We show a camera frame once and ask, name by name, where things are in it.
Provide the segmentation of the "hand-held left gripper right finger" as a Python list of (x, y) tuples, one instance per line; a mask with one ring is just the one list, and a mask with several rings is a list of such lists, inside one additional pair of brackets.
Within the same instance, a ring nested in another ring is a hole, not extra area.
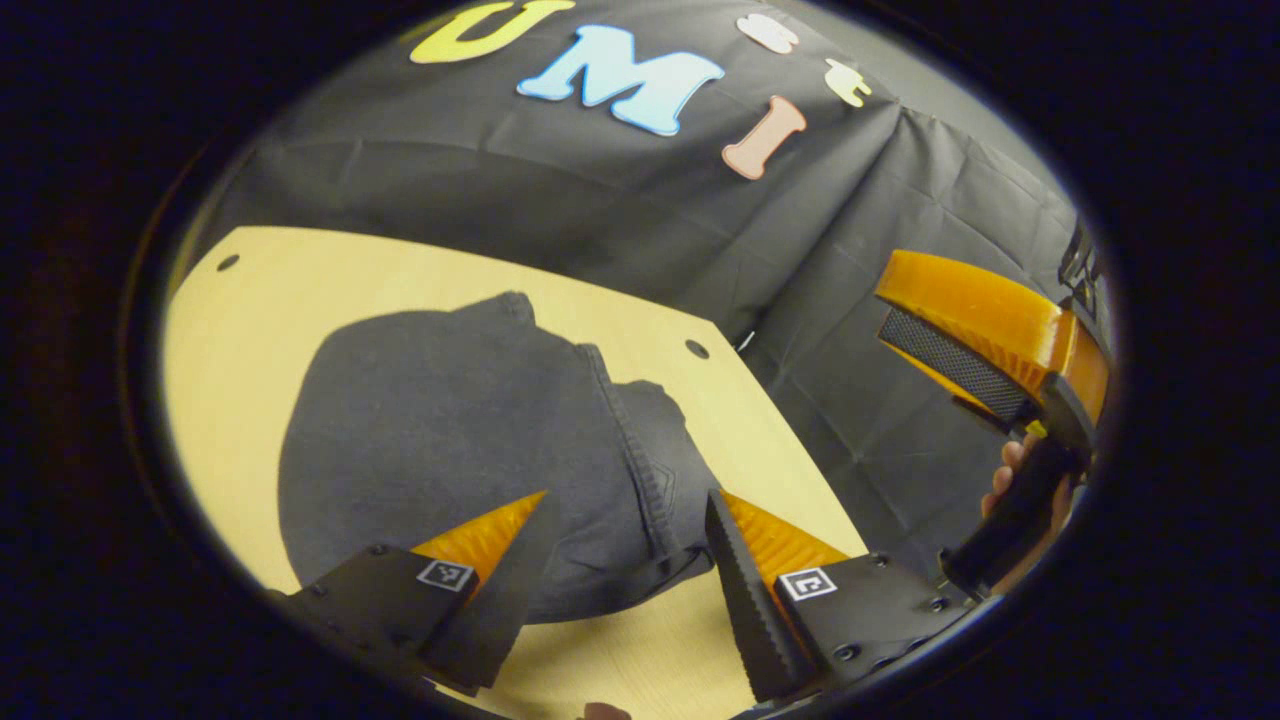
[(723, 489), (708, 495), (705, 533), (762, 703), (876, 682), (970, 612), (884, 553), (847, 555)]

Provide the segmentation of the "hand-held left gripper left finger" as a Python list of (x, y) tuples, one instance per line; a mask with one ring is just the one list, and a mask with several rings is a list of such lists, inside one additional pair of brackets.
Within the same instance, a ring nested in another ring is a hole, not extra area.
[(416, 550), (372, 544), (271, 606), (328, 650), (402, 685), (492, 687), (550, 559), (547, 492)]

